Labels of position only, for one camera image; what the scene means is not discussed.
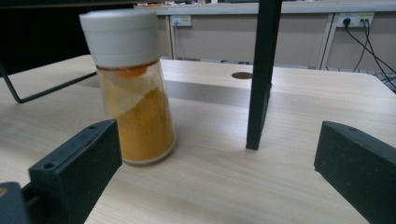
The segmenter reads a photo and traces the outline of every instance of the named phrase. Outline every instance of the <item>wooden table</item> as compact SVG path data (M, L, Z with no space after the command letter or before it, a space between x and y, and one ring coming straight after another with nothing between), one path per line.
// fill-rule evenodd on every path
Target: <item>wooden table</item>
M396 146L396 96L375 77L275 68L258 151L245 149L250 65L162 61L177 129L158 164L122 165L87 223L366 223L314 170L323 120ZM90 56L11 76L21 96L93 71ZM98 78L24 105L0 82L0 182L105 119Z

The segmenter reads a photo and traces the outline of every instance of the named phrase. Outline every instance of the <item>power socket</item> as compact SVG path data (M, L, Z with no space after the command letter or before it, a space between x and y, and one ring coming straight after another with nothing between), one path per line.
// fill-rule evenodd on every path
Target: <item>power socket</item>
M172 26L191 26L190 15L171 16Z
M363 21L368 21L366 26L371 25L373 22L374 12L356 12L356 13L340 13L340 19L338 19L337 27L345 27L344 19L350 18L350 24L348 27L364 27Z

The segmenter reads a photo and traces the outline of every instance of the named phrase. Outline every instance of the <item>glass jar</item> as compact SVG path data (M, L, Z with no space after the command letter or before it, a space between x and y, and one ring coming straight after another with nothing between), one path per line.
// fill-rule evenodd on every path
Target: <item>glass jar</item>
M119 126L122 159L146 165L166 157L176 134L158 53L157 16L116 9L80 15L100 76L106 116Z

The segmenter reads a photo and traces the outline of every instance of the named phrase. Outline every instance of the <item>white lid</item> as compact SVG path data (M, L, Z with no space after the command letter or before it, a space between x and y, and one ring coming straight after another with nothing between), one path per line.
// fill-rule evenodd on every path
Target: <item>white lid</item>
M96 65L135 66L159 56L158 20L150 10L111 9L79 15L88 48Z

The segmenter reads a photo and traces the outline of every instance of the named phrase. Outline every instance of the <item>metal stand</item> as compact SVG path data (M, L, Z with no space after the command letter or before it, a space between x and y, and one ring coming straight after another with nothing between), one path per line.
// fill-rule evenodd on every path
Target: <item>metal stand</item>
M39 98L39 97L41 97L41 96L45 96L45 95L47 95L47 94L49 94L49 93L52 93L52 92L54 92L54 91L58 91L58 90L60 90L60 89L63 89L63 88L65 88L65 87L68 87L68 86L73 85L73 84L75 84L75 83L78 83L78 82L80 82L80 81L82 81L82 80L84 80L84 79L87 79L87 78L89 78L89 77L93 77L93 76L96 75L96 72L90 73L90 74L85 75L85 76L83 76L83 77L78 77L78 78L76 78L76 79L73 79L73 80L70 80L70 81L68 81L68 82L65 82L65 83L63 83L63 84L61 84L61 85L52 87L52 88L47 89L47 90L45 90L45 91L38 92L38 93L36 93L36 94L33 94L33 95L31 95L31 96L28 96L28 97L25 97L25 98L22 98L22 99L21 99L20 96L17 94L17 91L15 90L14 86L12 85L11 80L9 80L7 71L6 71L5 67L3 66L3 64L1 63L1 61L0 61L0 75L1 75L1 77L3 77L4 81L6 82L6 84L7 84L8 88L9 88L9 90L11 91L12 96L13 96L14 99L15 99L15 101L16 101L17 103L19 103L19 104L23 104L23 103L32 101L32 100L34 100L34 99L37 99L37 98Z
M247 148L257 150L270 98L282 0L261 0L247 125Z

